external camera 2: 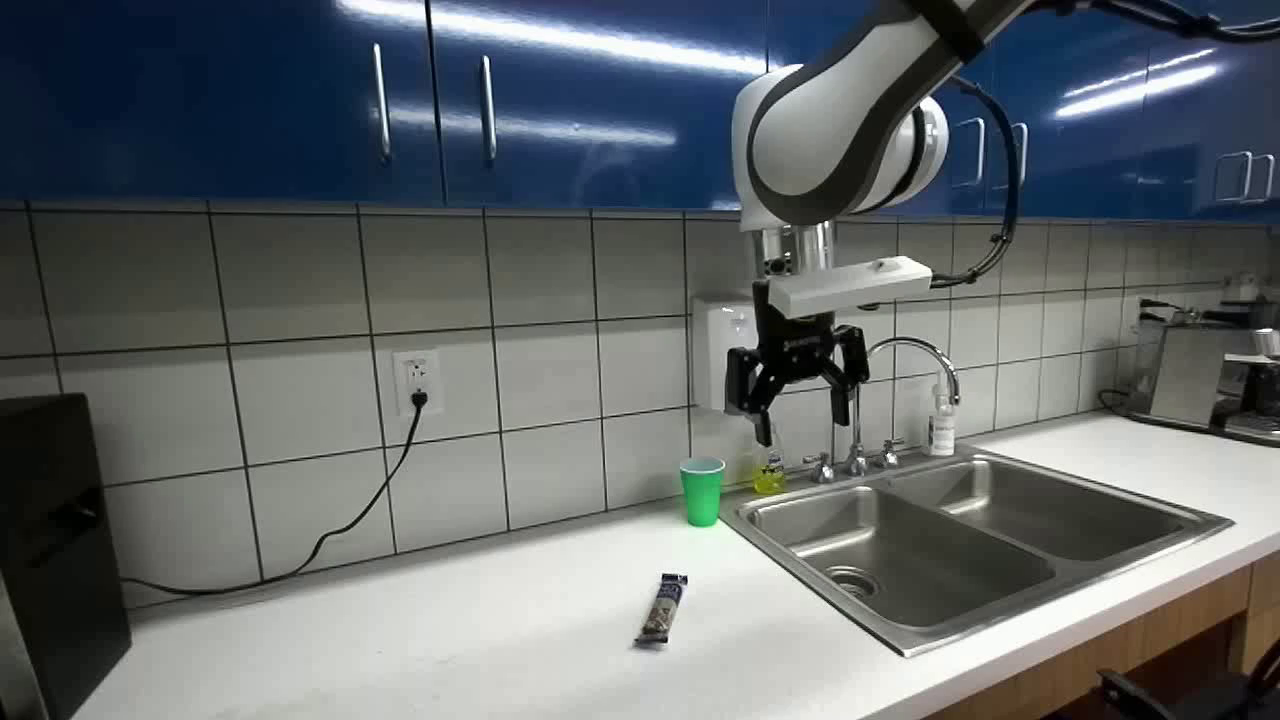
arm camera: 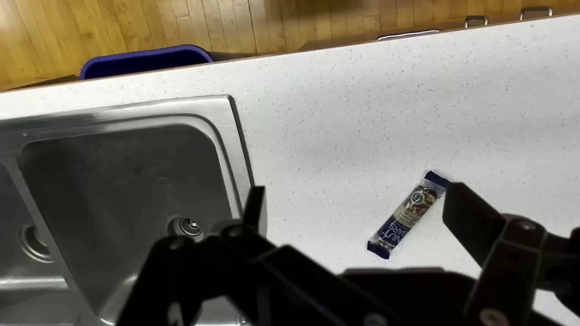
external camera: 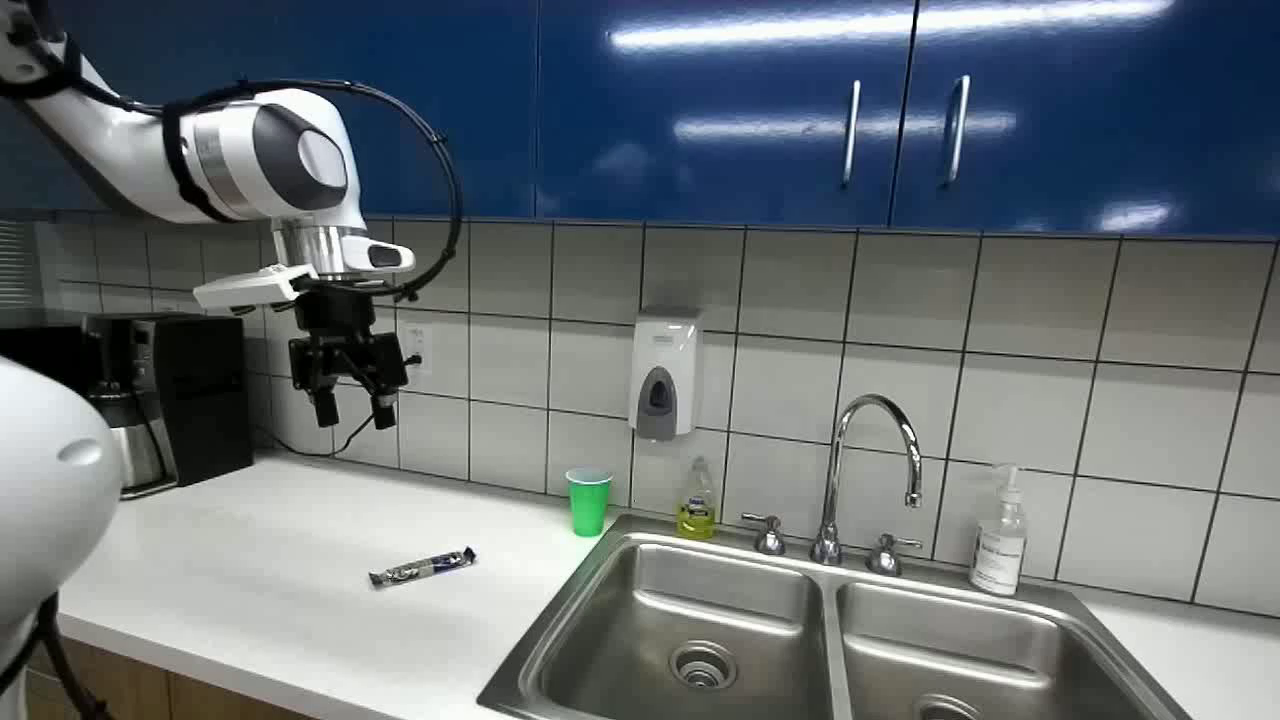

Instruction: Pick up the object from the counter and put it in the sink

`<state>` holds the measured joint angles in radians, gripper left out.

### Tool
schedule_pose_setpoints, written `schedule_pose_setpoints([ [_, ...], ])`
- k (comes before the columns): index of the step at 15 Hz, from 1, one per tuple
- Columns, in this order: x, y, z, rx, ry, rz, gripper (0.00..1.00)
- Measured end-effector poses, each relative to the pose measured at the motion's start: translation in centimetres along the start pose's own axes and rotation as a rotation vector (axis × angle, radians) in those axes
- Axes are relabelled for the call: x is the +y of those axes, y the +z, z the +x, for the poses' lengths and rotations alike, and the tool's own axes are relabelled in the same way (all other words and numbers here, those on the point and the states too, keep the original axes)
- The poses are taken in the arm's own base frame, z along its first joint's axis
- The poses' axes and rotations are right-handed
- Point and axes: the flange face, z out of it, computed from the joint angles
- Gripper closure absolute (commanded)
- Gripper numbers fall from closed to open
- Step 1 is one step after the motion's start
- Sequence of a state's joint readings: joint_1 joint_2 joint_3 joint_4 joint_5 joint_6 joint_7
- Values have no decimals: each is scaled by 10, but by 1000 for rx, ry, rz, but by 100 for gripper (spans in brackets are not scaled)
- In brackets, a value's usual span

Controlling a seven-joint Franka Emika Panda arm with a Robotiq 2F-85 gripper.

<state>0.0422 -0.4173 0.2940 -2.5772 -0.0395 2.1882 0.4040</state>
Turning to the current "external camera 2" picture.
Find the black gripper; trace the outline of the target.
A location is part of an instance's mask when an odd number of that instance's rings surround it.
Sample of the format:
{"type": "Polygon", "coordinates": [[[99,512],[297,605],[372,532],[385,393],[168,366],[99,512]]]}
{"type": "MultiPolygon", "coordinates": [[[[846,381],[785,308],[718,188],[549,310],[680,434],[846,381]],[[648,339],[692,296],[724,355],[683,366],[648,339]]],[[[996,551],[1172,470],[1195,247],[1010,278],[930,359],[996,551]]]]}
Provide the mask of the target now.
{"type": "Polygon", "coordinates": [[[748,414],[761,442],[773,442],[770,397],[788,384],[825,381],[833,418],[852,422],[852,397],[869,381],[869,344],[859,328],[833,310],[788,318],[770,305],[770,283],[751,289],[758,347],[727,351],[724,403],[748,414]]]}

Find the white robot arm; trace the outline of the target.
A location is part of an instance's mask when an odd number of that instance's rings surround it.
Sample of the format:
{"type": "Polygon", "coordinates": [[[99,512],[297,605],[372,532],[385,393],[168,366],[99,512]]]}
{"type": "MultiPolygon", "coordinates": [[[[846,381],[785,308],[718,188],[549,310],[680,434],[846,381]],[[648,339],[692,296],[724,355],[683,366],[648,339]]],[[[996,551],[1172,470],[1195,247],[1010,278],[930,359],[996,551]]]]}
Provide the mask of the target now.
{"type": "Polygon", "coordinates": [[[880,0],[829,56],[777,66],[742,89],[734,106],[734,177],[742,233],[751,240],[816,235],[839,211],[875,211],[925,190],[949,150],[949,116],[934,91],[958,78],[989,104],[1010,146],[1004,220],[992,252],[968,271],[937,271],[912,255],[839,268],[765,260],[751,278],[758,344],[727,351],[724,406],[773,442],[773,400],[825,381],[833,418],[852,422],[852,393],[869,381],[859,328],[846,308],[975,283],[1017,240],[1020,150],[1010,112],[962,76],[1031,0],[880,0]]]}

